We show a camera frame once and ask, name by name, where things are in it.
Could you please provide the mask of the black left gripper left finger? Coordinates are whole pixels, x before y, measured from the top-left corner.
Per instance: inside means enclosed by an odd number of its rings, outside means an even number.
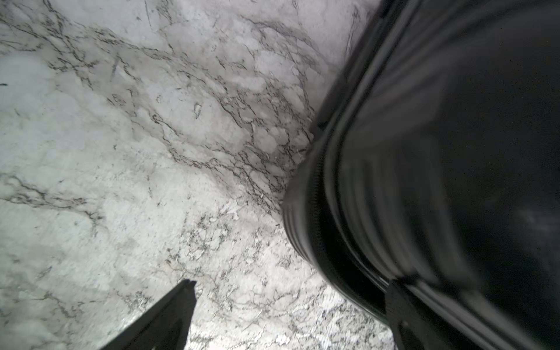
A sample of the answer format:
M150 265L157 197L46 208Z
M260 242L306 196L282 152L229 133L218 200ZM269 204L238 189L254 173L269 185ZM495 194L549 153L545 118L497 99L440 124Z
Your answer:
M102 349L183 350L197 302L195 286L195 281L181 281Z

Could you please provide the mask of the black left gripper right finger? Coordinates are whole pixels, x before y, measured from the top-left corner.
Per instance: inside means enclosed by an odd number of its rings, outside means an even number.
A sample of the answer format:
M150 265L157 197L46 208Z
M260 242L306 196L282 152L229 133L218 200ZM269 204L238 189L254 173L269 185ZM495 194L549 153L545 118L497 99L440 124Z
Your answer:
M386 317L399 349L476 349L477 346L421 302L408 288L392 281L386 295Z

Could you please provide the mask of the black ribbed hard-shell suitcase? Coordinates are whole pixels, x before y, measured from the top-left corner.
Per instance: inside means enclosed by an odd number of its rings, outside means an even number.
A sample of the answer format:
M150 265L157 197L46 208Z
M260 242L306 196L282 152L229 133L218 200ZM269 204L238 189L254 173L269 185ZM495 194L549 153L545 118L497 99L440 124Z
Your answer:
M382 1L311 130L282 214L335 290L559 348L558 1Z

